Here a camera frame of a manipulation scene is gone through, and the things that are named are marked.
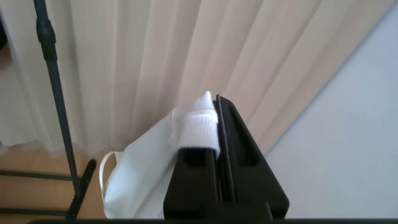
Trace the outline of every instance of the black plastic joint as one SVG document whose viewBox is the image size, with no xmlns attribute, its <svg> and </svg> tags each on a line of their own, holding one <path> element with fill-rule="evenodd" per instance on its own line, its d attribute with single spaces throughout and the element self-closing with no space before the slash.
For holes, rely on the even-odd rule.
<svg viewBox="0 0 398 224">
<path fill-rule="evenodd" d="M 36 20 L 36 32 L 39 42 L 42 45 L 43 56 L 45 60 L 56 61 L 57 50 L 55 48 L 55 32 L 50 20 Z"/>
</svg>

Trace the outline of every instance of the curtain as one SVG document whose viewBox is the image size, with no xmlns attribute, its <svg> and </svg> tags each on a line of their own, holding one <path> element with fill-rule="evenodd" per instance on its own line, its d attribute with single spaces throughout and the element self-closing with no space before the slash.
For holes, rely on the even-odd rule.
<svg viewBox="0 0 398 224">
<path fill-rule="evenodd" d="M 47 1 L 73 142 L 91 156 L 123 150 L 210 90 L 236 105 L 267 152 L 393 3 Z M 25 130 L 59 151 L 33 2 L 3 0 L 0 10 L 29 112 Z"/>
</svg>

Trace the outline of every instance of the black stand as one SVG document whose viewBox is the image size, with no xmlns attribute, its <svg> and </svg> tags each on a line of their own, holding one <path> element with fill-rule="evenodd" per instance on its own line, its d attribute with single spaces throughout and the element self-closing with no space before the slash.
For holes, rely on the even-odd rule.
<svg viewBox="0 0 398 224">
<path fill-rule="evenodd" d="M 81 178 L 78 177 L 75 164 L 75 156 L 73 155 L 72 140 L 69 132 L 67 112 L 63 100 L 62 86 L 57 64 L 57 51 L 55 48 L 55 33 L 51 26 L 47 14 L 45 0 L 34 0 L 37 15 L 37 37 L 41 43 L 43 56 L 47 62 L 49 70 L 50 82 L 54 96 L 55 106 L 57 108 L 58 119 L 61 127 L 63 143 L 67 153 L 70 177 L 64 175 L 39 174 L 31 172 L 14 172 L 0 170 L 0 175 L 8 175 L 13 177 L 31 177 L 51 180 L 72 181 L 75 190 L 75 196 L 70 204 L 68 211 L 59 210 L 42 210 L 42 209 L 21 209 L 21 208 L 0 208 L 0 214 L 24 214 L 24 215 L 54 215 L 63 216 L 66 219 L 75 219 L 80 210 L 81 204 L 85 197 L 88 185 L 93 176 L 96 161 L 90 160 L 87 163 L 86 170 Z"/>
</svg>

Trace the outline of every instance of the floor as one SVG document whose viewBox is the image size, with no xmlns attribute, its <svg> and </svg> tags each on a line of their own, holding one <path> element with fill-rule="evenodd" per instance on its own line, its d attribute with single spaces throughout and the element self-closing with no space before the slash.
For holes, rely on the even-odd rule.
<svg viewBox="0 0 398 224">
<path fill-rule="evenodd" d="M 98 156 L 97 168 L 86 193 L 78 218 L 105 218 L 98 182 L 98 166 L 102 156 Z M 88 159 L 84 153 L 75 152 L 78 174 L 84 172 Z M 115 160 L 108 161 L 104 179 L 115 166 Z M 1 170 L 23 170 L 51 174 L 69 174 L 66 155 L 53 158 L 44 148 L 26 149 L 21 146 L 10 147 L 0 154 Z M 73 198 L 72 182 L 34 179 L 26 177 L 0 176 L 0 207 L 47 208 L 67 210 Z M 32 215 L 0 215 L 0 223 L 28 223 L 38 218 Z"/>
</svg>

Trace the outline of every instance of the white cloth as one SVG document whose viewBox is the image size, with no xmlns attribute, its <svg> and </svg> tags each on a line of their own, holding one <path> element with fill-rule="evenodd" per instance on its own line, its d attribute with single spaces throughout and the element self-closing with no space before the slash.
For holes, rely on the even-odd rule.
<svg viewBox="0 0 398 224">
<path fill-rule="evenodd" d="M 218 115 L 210 92 L 189 106 L 175 108 L 148 132 L 128 145 L 103 190 L 107 218 L 162 218 L 163 200 L 174 169 L 173 158 L 183 147 L 205 147 L 220 153 Z"/>
</svg>

